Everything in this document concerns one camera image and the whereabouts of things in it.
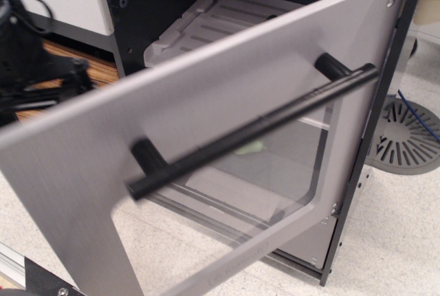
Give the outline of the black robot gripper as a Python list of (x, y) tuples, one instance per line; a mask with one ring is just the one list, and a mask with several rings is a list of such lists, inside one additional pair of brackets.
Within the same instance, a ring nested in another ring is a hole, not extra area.
[(2, 124), (17, 121), (18, 112), (46, 109), (95, 88), (85, 59), (43, 47), (48, 33), (37, 29), (21, 0), (1, 0)]

